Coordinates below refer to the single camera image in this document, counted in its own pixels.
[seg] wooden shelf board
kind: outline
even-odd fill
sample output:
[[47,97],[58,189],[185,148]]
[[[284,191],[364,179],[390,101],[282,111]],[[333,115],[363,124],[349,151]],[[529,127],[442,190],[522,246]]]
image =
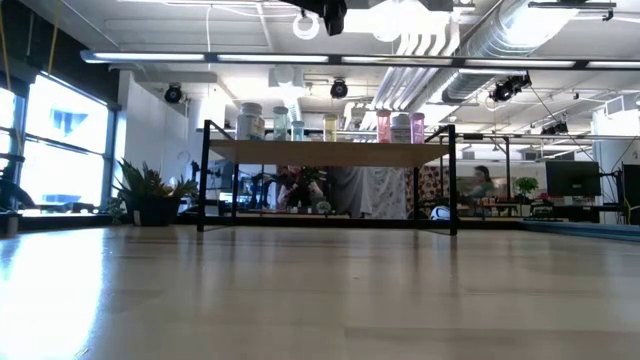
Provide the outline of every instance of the wooden shelf board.
[[435,144],[211,140],[210,146],[238,164],[419,167],[448,153]]

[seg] small plant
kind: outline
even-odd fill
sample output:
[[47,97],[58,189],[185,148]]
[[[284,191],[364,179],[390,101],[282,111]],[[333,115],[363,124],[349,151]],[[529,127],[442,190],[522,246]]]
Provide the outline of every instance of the small plant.
[[538,180],[532,177],[521,177],[514,183],[516,188],[522,194],[531,194],[534,190],[538,189]]
[[162,181],[159,171],[149,169],[146,163],[143,163],[142,170],[126,160],[118,164],[122,167],[124,180],[118,180],[119,186],[113,186],[118,190],[118,196],[110,199],[107,205],[114,223],[120,222],[124,203],[127,212],[132,212],[128,215],[136,225],[170,225],[178,212],[180,199],[194,198],[198,193],[198,184],[192,180],[185,181],[182,176],[175,186],[170,186]]
[[122,167],[122,175],[127,186],[118,180],[120,187],[114,188],[120,191],[119,195],[123,199],[146,196],[193,198],[198,193],[198,183],[193,180],[185,181],[183,176],[180,176],[176,186],[172,187],[162,182],[160,172],[149,169],[147,163],[142,164],[142,171],[127,160],[118,163]]

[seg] window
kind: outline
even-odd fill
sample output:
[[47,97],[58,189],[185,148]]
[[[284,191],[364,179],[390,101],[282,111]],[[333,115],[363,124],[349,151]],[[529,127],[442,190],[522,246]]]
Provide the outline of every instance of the window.
[[0,126],[5,128],[13,127],[15,101],[16,96],[12,92],[0,88]]
[[96,153],[107,144],[109,109],[44,76],[29,90],[26,132]]
[[36,204],[100,205],[105,161],[111,162],[109,123],[106,105],[38,76],[29,93],[20,186]]
[[102,156],[27,141],[24,157],[20,186],[37,204],[100,205]]

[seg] ceiling-mounted camera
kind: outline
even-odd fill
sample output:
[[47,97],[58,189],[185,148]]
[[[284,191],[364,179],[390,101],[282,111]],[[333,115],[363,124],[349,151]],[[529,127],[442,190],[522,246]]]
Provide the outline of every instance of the ceiling-mounted camera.
[[289,4],[314,12],[324,19],[329,36],[340,35],[344,30],[347,3],[344,0],[283,0]]
[[169,104],[180,104],[185,100],[180,83],[169,84],[169,89],[164,93],[164,100]]
[[349,88],[344,79],[335,79],[331,86],[331,97],[334,99],[342,99],[349,93]]
[[489,98],[495,102],[509,101],[509,99],[521,93],[522,89],[531,85],[529,72],[523,76],[509,76],[506,81],[496,83],[496,88],[489,93]]

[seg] white jar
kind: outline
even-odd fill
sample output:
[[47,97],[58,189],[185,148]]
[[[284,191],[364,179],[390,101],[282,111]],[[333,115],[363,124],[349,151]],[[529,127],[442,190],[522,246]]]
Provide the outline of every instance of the white jar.
[[411,119],[407,114],[399,114],[391,119],[391,143],[411,144]]
[[242,104],[236,123],[236,140],[264,140],[264,119],[260,104]]

